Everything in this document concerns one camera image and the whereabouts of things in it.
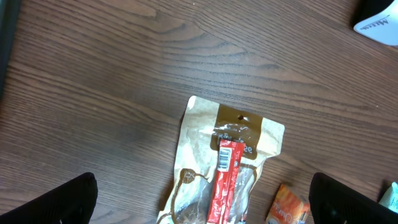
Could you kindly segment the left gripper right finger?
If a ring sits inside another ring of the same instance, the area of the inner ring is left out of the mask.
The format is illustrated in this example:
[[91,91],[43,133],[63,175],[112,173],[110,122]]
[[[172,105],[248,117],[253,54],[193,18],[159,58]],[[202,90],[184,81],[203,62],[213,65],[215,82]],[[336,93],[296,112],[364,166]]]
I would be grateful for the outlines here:
[[308,199],[315,224],[397,224],[395,212],[321,172]]

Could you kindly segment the red snack stick packet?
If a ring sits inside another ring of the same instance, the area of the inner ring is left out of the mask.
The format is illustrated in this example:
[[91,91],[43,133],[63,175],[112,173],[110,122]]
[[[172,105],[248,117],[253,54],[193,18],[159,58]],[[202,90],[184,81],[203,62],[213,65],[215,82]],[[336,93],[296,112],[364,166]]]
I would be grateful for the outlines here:
[[220,141],[218,165],[207,223],[228,223],[239,166],[246,144],[236,141]]

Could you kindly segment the teal wet wipes pack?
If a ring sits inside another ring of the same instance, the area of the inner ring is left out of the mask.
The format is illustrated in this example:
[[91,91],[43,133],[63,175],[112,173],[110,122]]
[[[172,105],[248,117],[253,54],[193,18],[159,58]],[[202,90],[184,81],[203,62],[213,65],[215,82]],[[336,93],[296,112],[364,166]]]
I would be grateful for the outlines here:
[[379,201],[379,204],[395,213],[398,213],[398,191],[396,182],[393,182],[385,191],[384,195]]

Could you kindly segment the beige snack pouch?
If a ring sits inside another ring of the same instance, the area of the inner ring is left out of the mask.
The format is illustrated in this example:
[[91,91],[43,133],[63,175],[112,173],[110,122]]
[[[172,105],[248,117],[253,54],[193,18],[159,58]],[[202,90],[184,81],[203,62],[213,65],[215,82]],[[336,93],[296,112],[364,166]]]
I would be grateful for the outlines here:
[[183,116],[174,164],[174,187],[157,223],[206,223],[217,168],[228,166],[222,140],[245,145],[228,223],[245,223],[249,199],[266,159],[282,148],[283,124],[199,96]]

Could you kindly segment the orange Kleenex tissue pack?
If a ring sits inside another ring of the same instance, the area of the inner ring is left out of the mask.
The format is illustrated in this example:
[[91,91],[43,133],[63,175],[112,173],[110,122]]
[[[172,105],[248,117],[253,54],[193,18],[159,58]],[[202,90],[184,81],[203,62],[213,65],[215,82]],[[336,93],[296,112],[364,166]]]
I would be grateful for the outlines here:
[[310,213],[310,204],[301,195],[281,184],[265,224],[305,224]]

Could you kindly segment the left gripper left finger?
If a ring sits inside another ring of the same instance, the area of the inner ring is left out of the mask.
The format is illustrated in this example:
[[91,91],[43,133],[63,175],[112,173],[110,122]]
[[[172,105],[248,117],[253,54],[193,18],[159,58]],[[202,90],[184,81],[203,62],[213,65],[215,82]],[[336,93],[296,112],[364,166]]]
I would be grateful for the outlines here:
[[88,224],[97,197],[95,176],[86,172],[1,215],[1,224]]

